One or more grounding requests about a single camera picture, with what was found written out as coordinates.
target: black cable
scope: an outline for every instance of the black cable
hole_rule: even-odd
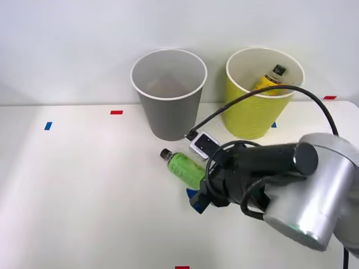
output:
[[[344,248],[344,256],[343,256],[343,269],[348,269],[349,266],[349,251]]]
[[[248,200],[249,200],[249,197],[250,197],[250,195],[251,195],[251,193],[253,191],[264,187],[264,185],[266,185],[268,182],[270,182],[272,180],[272,178],[273,177],[262,177],[261,179],[253,182],[247,188],[247,191],[243,195],[241,203],[240,203],[241,204],[241,210],[245,215],[247,215],[249,217],[253,217],[253,218],[258,219],[258,220],[263,220],[263,213],[251,211],[251,210],[248,209]]]
[[[258,143],[255,143],[255,142],[252,142],[252,141],[246,141],[246,140],[236,140],[236,141],[230,141],[228,143],[225,143],[223,145],[221,145],[220,147],[218,147],[216,149],[216,151],[212,154],[211,157],[209,157],[209,160],[207,162],[207,166],[206,166],[206,183],[207,183],[207,186],[209,188],[209,190],[213,193],[215,193],[218,197],[220,197],[221,199],[227,199],[226,196],[218,193],[217,191],[215,191],[215,189],[213,188],[212,186],[212,183],[211,181],[209,180],[209,171],[210,171],[210,166],[211,166],[211,163],[214,159],[214,157],[219,153],[221,152],[224,148],[228,147],[228,146],[232,146],[232,145],[238,145],[238,144],[247,144],[247,145],[252,145],[252,146],[260,146]]]
[[[256,94],[261,94],[262,92],[265,91],[269,91],[269,90],[274,90],[274,89],[286,89],[286,90],[293,90],[293,91],[299,91],[303,94],[305,94],[306,96],[310,97],[310,99],[312,99],[315,103],[317,103],[317,105],[322,109],[324,115],[326,116],[330,127],[332,128],[332,132],[334,135],[338,135],[338,130],[335,126],[335,123],[333,121],[332,116],[330,115],[328,109],[326,108],[326,106],[319,100],[318,97],[316,97],[314,94],[312,94],[311,92],[302,89],[300,87],[297,86],[291,86],[291,85],[277,85],[277,86],[270,86],[270,87],[266,87],[260,90],[255,90],[255,91],[251,91],[247,94],[244,94],[236,99],[234,99],[233,101],[229,102],[228,104],[224,105],[224,107],[218,109],[217,111],[215,111],[213,114],[209,115],[205,120],[203,120],[202,122],[200,122],[199,124],[197,124],[196,126],[194,126],[194,128],[192,128],[188,134],[190,135],[191,133],[197,131],[199,128],[201,128],[203,125],[205,125],[207,122],[209,122],[211,119],[215,118],[217,115],[219,115],[220,113],[226,111],[228,108],[230,108],[232,105],[237,104],[238,102],[245,100],[253,95]]]

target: bottle cap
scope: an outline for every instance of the bottle cap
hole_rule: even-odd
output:
[[[282,76],[287,69],[280,64],[276,65],[273,69],[273,72],[276,73],[278,76]]]
[[[162,149],[160,156],[164,159],[170,151],[168,149]]]

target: tabletop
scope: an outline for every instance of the tabletop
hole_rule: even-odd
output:
[[[325,104],[359,148],[359,108]],[[219,106],[201,104],[197,120]],[[289,103],[276,126],[256,142],[330,132],[309,101]],[[236,139],[219,117],[205,129],[220,143]],[[141,105],[0,107],[0,268],[342,268],[334,236],[317,252],[237,205],[199,215],[160,158],[165,147],[200,161],[188,141],[156,138]]]

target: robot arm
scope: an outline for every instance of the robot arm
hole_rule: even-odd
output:
[[[359,159],[349,142],[315,133],[297,144],[238,143],[216,151],[213,143],[198,141],[208,156],[218,154],[208,178],[190,198],[197,212],[210,203],[218,207],[237,203],[244,214],[318,251],[326,250],[334,232],[359,257]]]

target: yellow bottle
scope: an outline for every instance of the yellow bottle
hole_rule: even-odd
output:
[[[253,90],[259,90],[269,86],[282,85],[283,84],[282,76],[286,70],[287,69],[284,66],[281,66],[280,64],[276,65],[270,73],[266,74],[259,80],[259,82],[257,83],[257,85],[254,87]],[[272,96],[279,95],[279,90],[275,89],[275,90],[265,91],[262,94],[272,95]]]

